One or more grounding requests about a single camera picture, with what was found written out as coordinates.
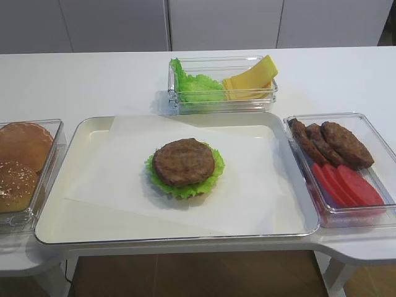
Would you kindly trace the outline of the green lettuce leaf on burger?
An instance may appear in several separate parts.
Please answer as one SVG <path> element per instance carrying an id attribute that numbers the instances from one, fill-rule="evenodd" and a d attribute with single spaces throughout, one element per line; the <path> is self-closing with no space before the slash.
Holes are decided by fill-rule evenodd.
<path id="1" fill-rule="evenodd" d="M 209 176 L 207 179 L 203 180 L 202 182 L 183 186 L 183 187 L 166 185 L 154 170 L 153 167 L 154 154 L 152 154 L 144 162 L 149 180 L 153 183 L 154 186 L 161 189 L 165 194 L 170 194 L 172 198 L 175 194 L 186 193 L 186 192 L 193 192 L 193 193 L 203 192 L 204 194 L 208 194 L 212 190 L 212 188 L 216 185 L 218 178 L 223 174 L 223 170 L 225 169 L 225 162 L 223 161 L 223 158 L 217 149 L 212 148 L 206 142 L 203 142 L 203 144 L 206 145 L 211 150 L 215 163 L 213 174 Z"/>

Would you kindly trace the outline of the green lettuce in container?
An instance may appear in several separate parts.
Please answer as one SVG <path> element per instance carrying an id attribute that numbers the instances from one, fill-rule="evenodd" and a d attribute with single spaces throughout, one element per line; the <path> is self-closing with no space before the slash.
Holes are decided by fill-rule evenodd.
<path id="1" fill-rule="evenodd" d="M 183 103 L 225 101 L 222 85 L 207 75 L 187 74 L 178 58 L 172 59 L 171 67 L 176 74 L 175 89 Z"/>

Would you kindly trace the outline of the clear lettuce and cheese container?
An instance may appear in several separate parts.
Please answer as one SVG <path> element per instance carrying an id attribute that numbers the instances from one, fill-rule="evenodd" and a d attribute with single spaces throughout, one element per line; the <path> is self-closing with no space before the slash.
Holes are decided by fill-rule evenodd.
<path id="1" fill-rule="evenodd" d="M 224 79 L 242 74 L 256 65 L 262 56 L 226 56 L 215 58 L 178 58 L 187 74 L 207 75 L 222 85 Z M 240 111 L 269 111 L 276 101 L 278 85 L 273 78 L 272 92 L 264 99 L 238 101 L 209 101 L 197 103 L 183 103 L 179 100 L 176 86 L 176 74 L 169 62 L 168 72 L 168 101 L 170 108 L 178 114 L 240 112 Z"/>

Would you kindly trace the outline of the brown meat patty on burger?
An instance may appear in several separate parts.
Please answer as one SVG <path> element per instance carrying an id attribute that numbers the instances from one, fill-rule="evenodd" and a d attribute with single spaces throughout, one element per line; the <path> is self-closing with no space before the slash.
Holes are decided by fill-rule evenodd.
<path id="1" fill-rule="evenodd" d="M 200 183 L 215 170 L 212 150 L 195 138 L 164 145 L 154 153 L 152 165 L 160 180 L 172 187 Z"/>

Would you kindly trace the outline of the cream serving tray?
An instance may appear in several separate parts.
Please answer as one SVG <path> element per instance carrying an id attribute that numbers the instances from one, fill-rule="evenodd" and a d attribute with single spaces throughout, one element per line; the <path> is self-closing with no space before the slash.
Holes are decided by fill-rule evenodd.
<path id="1" fill-rule="evenodd" d="M 128 211 L 68 199 L 66 191 L 82 169 L 83 162 L 102 143 L 117 117 L 96 117 L 82 121 L 76 128 L 62 166 L 43 207 L 35 235 L 45 244 L 93 244 L 146 241 L 209 241 L 216 239 L 286 238 L 314 233 L 320 220 L 306 182 L 290 147 L 279 117 L 272 113 L 218 113 L 163 116 L 195 127 L 206 124 L 244 127 L 267 126 L 273 130 L 283 149 L 282 164 L 295 192 L 295 202 L 304 218 L 302 233 L 230 235 L 204 228 L 172 223 Z"/>

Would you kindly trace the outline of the bottom burger bun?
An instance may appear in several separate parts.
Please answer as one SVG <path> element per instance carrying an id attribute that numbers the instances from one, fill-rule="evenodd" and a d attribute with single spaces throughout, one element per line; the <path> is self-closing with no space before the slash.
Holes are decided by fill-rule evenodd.
<path id="1" fill-rule="evenodd" d="M 201 196 L 203 194 L 204 194 L 203 192 L 195 192 L 195 193 L 186 192 L 186 193 L 175 194 L 173 196 L 173 198 L 176 199 L 176 200 L 185 200 L 185 199 L 192 199 L 192 198 L 195 198 L 195 197 L 199 197 L 199 196 Z"/>

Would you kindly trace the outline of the white parchment paper sheet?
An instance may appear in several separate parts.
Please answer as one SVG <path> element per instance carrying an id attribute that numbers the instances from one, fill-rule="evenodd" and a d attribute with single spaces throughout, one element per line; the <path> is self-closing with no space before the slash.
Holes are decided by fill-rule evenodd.
<path id="1" fill-rule="evenodd" d="M 217 149 L 225 169 L 208 194 L 177 200 L 154 185 L 145 161 L 186 138 Z M 66 197 L 230 235 L 302 233 L 304 218 L 282 158 L 280 141 L 267 126 L 195 127 L 163 116 L 120 116 Z"/>

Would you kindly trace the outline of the left brown meat patty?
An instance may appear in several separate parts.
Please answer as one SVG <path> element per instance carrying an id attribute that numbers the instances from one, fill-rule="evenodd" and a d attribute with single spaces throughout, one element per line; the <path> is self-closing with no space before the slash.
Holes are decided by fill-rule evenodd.
<path id="1" fill-rule="evenodd" d="M 328 160 L 325 158 L 325 156 L 320 153 L 320 151 L 308 137 L 306 133 L 306 126 L 302 122 L 294 118 L 289 122 L 289 127 L 295 141 L 297 141 L 299 146 L 305 151 L 305 153 L 314 163 L 317 163 L 319 166 L 324 166 L 326 163 L 328 163 Z"/>

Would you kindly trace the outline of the red tomato slice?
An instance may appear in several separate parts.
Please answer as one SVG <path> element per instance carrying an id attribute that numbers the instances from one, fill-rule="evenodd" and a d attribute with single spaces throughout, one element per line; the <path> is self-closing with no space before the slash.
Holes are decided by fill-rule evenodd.
<path id="1" fill-rule="evenodd" d="M 337 167 L 335 174 L 341 187 L 358 206 L 384 205 L 384 201 L 377 190 L 356 171 L 340 165 Z"/>
<path id="2" fill-rule="evenodd" d="M 336 167 L 325 164 L 322 167 L 322 172 L 326 180 L 329 182 L 331 187 L 334 189 L 337 194 L 338 204 L 343 207 L 357 207 L 358 204 L 353 200 L 352 196 L 349 195 L 346 190 L 342 187 L 341 182 L 337 177 L 337 169 Z"/>
<path id="3" fill-rule="evenodd" d="M 331 186 L 331 184 L 326 180 L 324 173 L 322 172 L 321 167 L 317 164 L 314 163 L 311 167 L 312 172 L 318 182 L 321 184 L 322 188 L 326 190 L 329 196 L 332 197 L 332 200 L 334 201 L 334 204 L 338 207 L 347 207 L 347 204 L 345 201 L 342 199 L 342 197 L 336 192 L 336 190 Z"/>

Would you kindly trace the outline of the clear patty and tomato container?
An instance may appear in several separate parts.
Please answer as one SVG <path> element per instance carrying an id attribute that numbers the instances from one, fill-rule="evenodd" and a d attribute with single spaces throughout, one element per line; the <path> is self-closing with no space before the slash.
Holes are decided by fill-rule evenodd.
<path id="1" fill-rule="evenodd" d="M 293 138 L 289 122 L 297 119 L 306 127 L 334 122 L 350 130 L 369 150 L 374 164 L 366 169 L 351 170 L 359 173 L 380 194 L 384 205 L 338 208 L 332 197 L 322 188 L 312 172 L 314 162 Z M 395 224 L 395 153 L 385 140 L 360 113 L 309 114 L 289 116 L 284 120 L 290 147 L 304 176 L 308 191 L 324 228 L 353 226 L 384 226 Z"/>

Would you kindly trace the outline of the clear bun container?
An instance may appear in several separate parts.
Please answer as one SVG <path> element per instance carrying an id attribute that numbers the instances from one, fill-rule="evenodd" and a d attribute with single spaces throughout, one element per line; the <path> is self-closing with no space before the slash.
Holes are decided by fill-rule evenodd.
<path id="1" fill-rule="evenodd" d="M 52 135 L 53 144 L 43 169 L 36 173 L 38 175 L 38 182 L 30 205 L 25 210 L 19 212 L 1 213 L 2 233 L 29 231 L 34 228 L 67 148 L 63 122 L 61 120 L 47 119 L 21 122 L 34 123 L 44 127 Z M 7 124 L 10 123 L 1 123 L 1 128 Z"/>

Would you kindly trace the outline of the right red tomato slice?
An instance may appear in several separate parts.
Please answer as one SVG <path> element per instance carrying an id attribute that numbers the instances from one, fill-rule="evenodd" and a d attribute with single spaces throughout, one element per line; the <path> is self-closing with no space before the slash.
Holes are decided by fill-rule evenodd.
<path id="1" fill-rule="evenodd" d="M 340 165 L 337 167 L 335 174 L 341 187 L 358 206 L 384 205 L 384 201 L 377 190 L 356 171 Z"/>

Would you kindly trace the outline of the smooth orange bun half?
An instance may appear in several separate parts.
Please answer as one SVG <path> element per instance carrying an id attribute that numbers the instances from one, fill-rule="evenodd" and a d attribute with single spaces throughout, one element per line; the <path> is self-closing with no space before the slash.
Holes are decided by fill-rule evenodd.
<path id="1" fill-rule="evenodd" d="M 34 123 L 10 123 L 1 128 L 1 161 L 17 161 L 40 172 L 53 144 L 52 135 Z"/>

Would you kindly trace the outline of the white table leg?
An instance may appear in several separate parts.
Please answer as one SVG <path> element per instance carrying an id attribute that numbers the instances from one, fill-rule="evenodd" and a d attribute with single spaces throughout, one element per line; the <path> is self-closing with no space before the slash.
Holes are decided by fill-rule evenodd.
<path id="1" fill-rule="evenodd" d="M 356 266 L 340 262 L 319 251 L 314 251 L 328 296 L 346 297 L 344 285 L 353 276 Z"/>

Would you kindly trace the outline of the sesame bun top right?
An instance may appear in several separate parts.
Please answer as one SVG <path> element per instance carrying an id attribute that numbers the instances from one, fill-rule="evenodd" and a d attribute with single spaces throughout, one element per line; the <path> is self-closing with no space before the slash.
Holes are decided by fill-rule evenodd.
<path id="1" fill-rule="evenodd" d="M 31 202 L 38 175 L 17 161 L 1 162 L 1 213 L 25 210 Z"/>

